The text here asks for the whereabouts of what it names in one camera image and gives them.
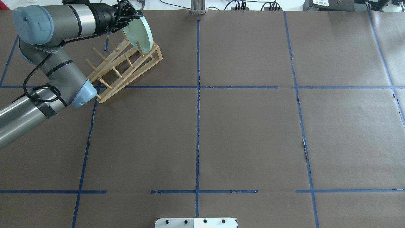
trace green plate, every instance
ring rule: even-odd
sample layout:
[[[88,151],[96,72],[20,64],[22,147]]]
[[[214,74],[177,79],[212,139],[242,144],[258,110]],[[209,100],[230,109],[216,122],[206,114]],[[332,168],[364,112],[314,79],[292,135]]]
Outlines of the green plate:
[[[149,53],[153,47],[153,37],[145,17],[131,21],[123,30],[128,40],[138,51],[136,42],[139,42],[143,53]]]

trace blue tape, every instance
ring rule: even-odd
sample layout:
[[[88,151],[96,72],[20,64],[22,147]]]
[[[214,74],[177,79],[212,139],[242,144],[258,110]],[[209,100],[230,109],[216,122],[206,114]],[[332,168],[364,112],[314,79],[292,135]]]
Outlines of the blue tape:
[[[0,194],[77,194],[75,190],[0,190]],[[82,194],[107,194],[107,191],[82,191]]]
[[[296,95],[296,99],[297,99],[298,114],[300,116],[301,132],[302,132],[303,141],[304,141],[304,150],[305,150],[305,155],[307,156],[307,171],[308,171],[308,178],[309,178],[309,187],[311,188],[313,214],[314,214],[314,217],[315,217],[316,228],[319,228],[318,211],[316,209],[315,193],[314,193],[314,190],[313,190],[311,165],[309,163],[307,140],[306,140],[306,137],[305,137],[304,122],[303,122],[303,117],[302,117],[302,112],[301,112],[301,104],[300,104],[300,100],[299,100],[298,85],[297,85],[297,80],[296,80],[296,75],[295,75],[295,69],[294,69],[294,64],[293,64],[293,61],[292,61],[292,50],[291,50],[291,42],[290,42],[290,33],[288,32],[287,15],[286,15],[285,11],[283,11],[283,14],[284,14],[284,23],[285,23],[285,26],[286,26],[288,50],[289,50],[289,53],[290,53],[291,71],[292,71],[292,76],[293,76],[293,79],[294,79],[294,90],[295,90],[295,95]]]
[[[82,190],[81,194],[107,194],[104,190]]]
[[[125,86],[128,89],[197,89],[196,86]]]
[[[4,78],[6,77],[7,69],[9,68],[11,57],[13,56],[14,49],[15,49],[15,46],[17,45],[18,38],[19,38],[19,36],[17,35],[14,40],[13,48],[11,49],[9,59],[7,60],[6,67],[4,68],[3,75],[1,76],[1,79],[0,79],[0,86],[3,85],[3,81],[4,81]]]
[[[391,89],[389,86],[297,86],[298,89]]]
[[[356,192],[403,192],[405,189],[315,189],[315,193],[356,193]],[[295,193],[311,193],[311,190],[295,190]]]
[[[278,86],[201,86],[201,89],[278,89]]]
[[[200,190],[200,194],[256,194],[260,190]]]
[[[199,190],[199,194],[256,194],[260,190]],[[195,194],[195,190],[152,190],[150,194]]]
[[[100,92],[100,83],[98,83],[98,86],[97,86],[97,94],[98,94],[99,92]],[[93,132],[94,115],[95,115],[95,113],[96,113],[96,108],[97,108],[97,99],[94,100],[94,107],[93,107],[92,120],[91,120],[91,122],[90,122],[89,136],[88,136],[88,138],[87,138],[86,152],[85,152],[85,154],[84,154],[83,167],[82,167],[82,170],[81,170],[80,183],[79,183],[79,190],[77,191],[76,206],[75,206],[75,212],[74,212],[74,214],[73,214],[72,228],[74,228],[75,225],[76,225],[77,212],[78,212],[78,210],[79,210],[80,195],[81,195],[81,189],[82,189],[82,186],[83,186],[84,172],[86,171],[87,156],[88,156],[88,154],[89,154],[90,138],[91,138],[92,132]]]
[[[64,190],[0,190],[0,194],[77,194],[77,191],[64,191]]]
[[[197,20],[197,142],[196,142],[196,218],[199,217],[200,188],[200,20]]]
[[[391,75],[390,75],[390,72],[388,71],[387,63],[385,62],[385,58],[384,58],[384,55],[382,54],[382,50],[381,50],[381,46],[380,46],[378,38],[377,38],[377,34],[375,33],[374,23],[373,23],[373,19],[371,17],[371,12],[370,11],[368,11],[368,12],[369,12],[369,18],[370,18],[370,23],[371,23],[371,30],[373,31],[374,39],[375,39],[375,42],[376,42],[377,47],[378,47],[378,52],[380,53],[380,56],[381,56],[381,59],[382,59],[383,65],[384,65],[384,69],[385,69],[385,72],[386,72],[387,77],[388,77],[388,81],[390,82],[390,86],[391,86],[391,89],[392,89],[392,94],[394,95],[396,106],[398,108],[399,115],[400,115],[400,117],[402,119],[402,124],[405,127],[405,118],[404,118],[404,115],[403,115],[403,112],[402,112],[402,109],[401,109],[401,105],[399,104],[398,96],[396,95],[394,85],[392,84]]]
[[[150,191],[150,194],[195,194],[195,190],[157,190]]]

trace black tape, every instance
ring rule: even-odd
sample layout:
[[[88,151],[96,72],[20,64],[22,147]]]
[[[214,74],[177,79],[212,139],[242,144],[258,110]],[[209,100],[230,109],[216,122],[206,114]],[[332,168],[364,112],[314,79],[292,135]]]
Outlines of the black tape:
[[[76,19],[77,19],[77,24],[79,25],[79,32],[77,33],[77,37],[79,37],[81,35],[81,20],[79,15],[77,14],[76,10],[71,6],[71,5],[67,5],[75,14]]]
[[[63,62],[63,63],[57,65],[56,67],[54,67],[54,68],[52,68],[50,71],[48,71],[48,72],[46,73],[46,76],[49,77],[49,76],[50,76],[51,74],[53,74],[55,71],[59,70],[60,68],[66,66],[67,64],[72,63],[72,62],[73,62],[73,60],[68,60],[68,61],[65,61],[65,62]]]
[[[39,96],[38,93],[36,93],[34,90],[31,90],[29,94],[31,95],[32,98],[42,99],[41,96]],[[46,103],[34,100],[30,101],[46,116],[46,118],[51,119],[52,117],[57,115],[55,110],[53,110],[53,108],[47,105]]]
[[[62,99],[62,97],[52,88],[52,86],[50,86],[49,83],[46,83],[45,85],[48,86],[47,88],[50,89],[50,90],[55,94],[55,96],[60,100],[60,102],[62,102],[62,104],[63,104],[65,107],[68,107],[68,106],[69,106],[69,105],[65,102],[65,100]]]
[[[36,45],[36,44],[33,45],[33,47],[35,49],[38,49],[38,50],[43,51],[48,54],[55,54],[58,51],[60,51],[64,46],[65,45],[61,45],[61,46],[57,46],[57,47],[46,47],[46,46],[41,46],[41,45]]]

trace black device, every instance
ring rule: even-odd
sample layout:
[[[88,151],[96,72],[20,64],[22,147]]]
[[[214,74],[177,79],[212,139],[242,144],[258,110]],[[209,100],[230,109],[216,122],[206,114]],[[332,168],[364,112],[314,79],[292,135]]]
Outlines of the black device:
[[[303,11],[355,11],[354,0],[305,0]]]
[[[86,5],[93,13],[96,20],[96,33],[104,32],[106,28],[111,28],[115,24],[115,19],[119,18],[119,21],[115,28],[111,31],[115,33],[123,27],[127,26],[129,22],[134,19],[142,17],[143,14],[141,11],[137,11],[132,4],[125,0],[121,1],[120,15],[118,17],[118,5],[107,5],[105,3],[91,3],[89,0],[62,0],[64,5],[73,5],[73,4],[83,4]]]

